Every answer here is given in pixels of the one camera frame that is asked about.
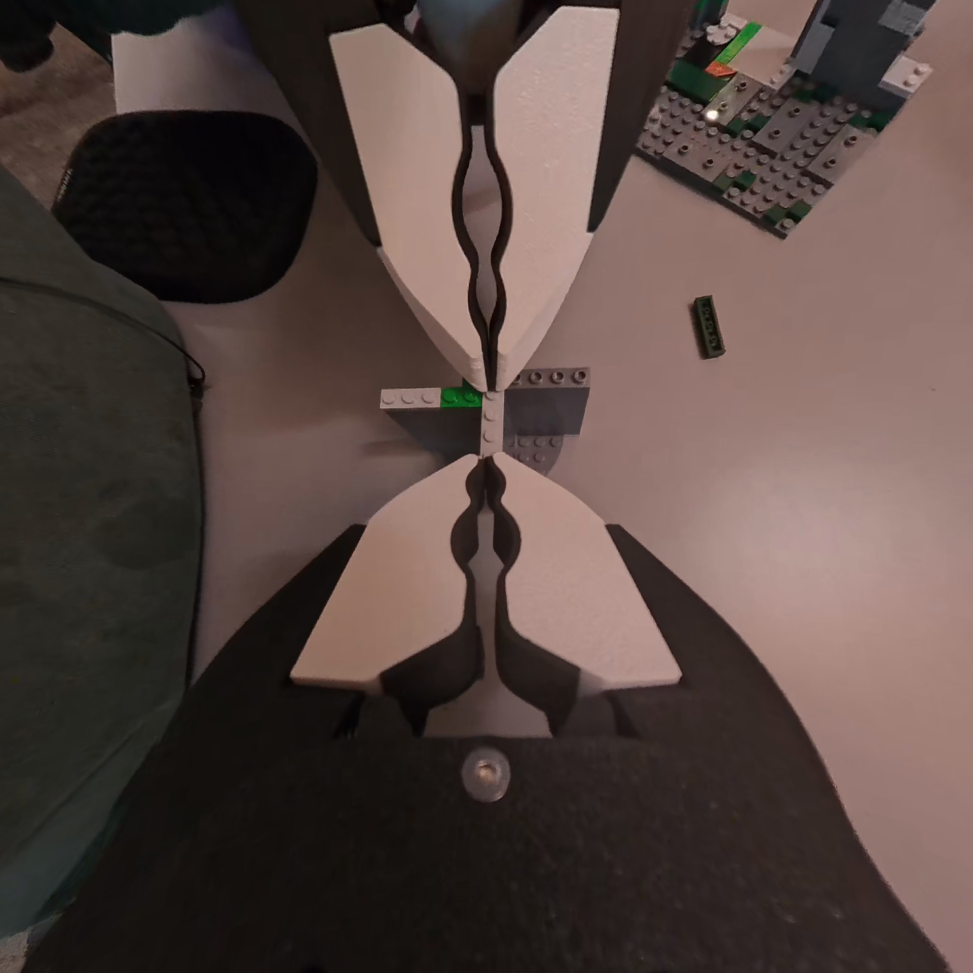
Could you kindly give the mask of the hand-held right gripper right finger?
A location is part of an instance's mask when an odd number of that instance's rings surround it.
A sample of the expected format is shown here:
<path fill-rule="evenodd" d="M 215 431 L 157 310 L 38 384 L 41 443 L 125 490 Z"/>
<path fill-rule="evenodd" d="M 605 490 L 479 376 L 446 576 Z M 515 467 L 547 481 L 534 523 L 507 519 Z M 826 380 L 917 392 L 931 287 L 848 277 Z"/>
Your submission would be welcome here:
<path fill-rule="evenodd" d="M 553 736 L 580 699 L 679 683 L 680 666 L 598 514 L 505 454 L 491 458 L 491 509 L 502 563 L 497 672 Z"/>

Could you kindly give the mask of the dark green plate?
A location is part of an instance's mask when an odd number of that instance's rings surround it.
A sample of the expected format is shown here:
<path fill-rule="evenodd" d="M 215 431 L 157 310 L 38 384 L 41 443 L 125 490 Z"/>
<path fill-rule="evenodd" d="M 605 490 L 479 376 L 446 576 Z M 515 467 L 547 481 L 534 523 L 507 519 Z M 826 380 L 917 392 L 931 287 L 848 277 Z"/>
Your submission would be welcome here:
<path fill-rule="evenodd" d="M 712 295 L 694 298 L 692 318 L 700 358 L 711 360 L 724 355 L 726 348 Z"/>

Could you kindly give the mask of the grey brick build on baseplate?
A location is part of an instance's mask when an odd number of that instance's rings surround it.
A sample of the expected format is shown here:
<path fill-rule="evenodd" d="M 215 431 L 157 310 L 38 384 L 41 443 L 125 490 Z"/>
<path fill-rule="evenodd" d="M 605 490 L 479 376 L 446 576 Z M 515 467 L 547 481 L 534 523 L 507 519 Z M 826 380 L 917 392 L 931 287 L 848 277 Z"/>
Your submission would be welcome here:
<path fill-rule="evenodd" d="M 800 35 L 695 2 L 634 154 L 778 238 L 931 75 L 909 56 L 933 1 L 818 1 Z"/>

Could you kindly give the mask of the dark grey cross wall piece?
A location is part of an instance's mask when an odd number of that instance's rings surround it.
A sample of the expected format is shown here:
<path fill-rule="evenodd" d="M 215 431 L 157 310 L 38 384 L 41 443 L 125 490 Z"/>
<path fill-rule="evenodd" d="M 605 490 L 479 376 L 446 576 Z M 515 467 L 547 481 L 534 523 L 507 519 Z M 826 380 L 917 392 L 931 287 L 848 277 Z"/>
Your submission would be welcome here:
<path fill-rule="evenodd" d="M 591 378 L 589 367 L 534 368 L 517 373 L 513 383 L 501 391 L 505 394 L 502 453 L 542 475 L 549 474 L 566 441 L 582 431 Z M 468 381 L 452 386 L 464 383 L 473 386 Z M 443 464 L 463 456 L 480 456 L 480 408 L 382 411 Z"/>

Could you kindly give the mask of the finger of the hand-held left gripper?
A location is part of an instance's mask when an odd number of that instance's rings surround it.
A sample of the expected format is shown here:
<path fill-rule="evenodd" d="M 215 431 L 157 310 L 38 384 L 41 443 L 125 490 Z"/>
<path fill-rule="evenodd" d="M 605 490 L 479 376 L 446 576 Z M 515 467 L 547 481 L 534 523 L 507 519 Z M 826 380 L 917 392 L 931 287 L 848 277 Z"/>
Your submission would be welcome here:
<path fill-rule="evenodd" d="M 493 89 L 493 143 L 510 192 L 498 266 L 505 310 L 496 385 L 551 327 L 590 246 L 590 207 L 620 12 L 561 6 L 519 44 Z"/>
<path fill-rule="evenodd" d="M 334 64 L 390 277 L 421 326 L 469 383 L 488 386 L 469 304 L 472 269 L 456 230 L 464 149 L 456 85 L 390 26 L 330 38 Z"/>

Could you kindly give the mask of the black mesh cushion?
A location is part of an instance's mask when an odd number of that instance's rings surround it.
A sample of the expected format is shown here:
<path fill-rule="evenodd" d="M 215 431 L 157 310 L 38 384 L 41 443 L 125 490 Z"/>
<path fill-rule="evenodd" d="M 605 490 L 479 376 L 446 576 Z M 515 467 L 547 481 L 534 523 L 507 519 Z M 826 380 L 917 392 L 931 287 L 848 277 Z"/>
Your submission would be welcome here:
<path fill-rule="evenodd" d="M 277 118 L 125 113 L 85 133 L 51 212 L 93 261 L 159 300 L 221 305 L 288 272 L 317 183 L 310 148 Z"/>

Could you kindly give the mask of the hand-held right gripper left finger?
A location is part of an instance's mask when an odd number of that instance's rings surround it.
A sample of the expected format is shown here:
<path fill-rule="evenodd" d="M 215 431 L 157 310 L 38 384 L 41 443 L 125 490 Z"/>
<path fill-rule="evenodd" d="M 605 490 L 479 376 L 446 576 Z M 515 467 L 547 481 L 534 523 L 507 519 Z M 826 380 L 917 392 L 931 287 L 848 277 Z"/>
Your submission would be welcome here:
<path fill-rule="evenodd" d="M 290 672 L 299 686 L 397 701 L 421 736 L 483 674 L 476 583 L 484 467 L 462 456 L 369 520 Z"/>

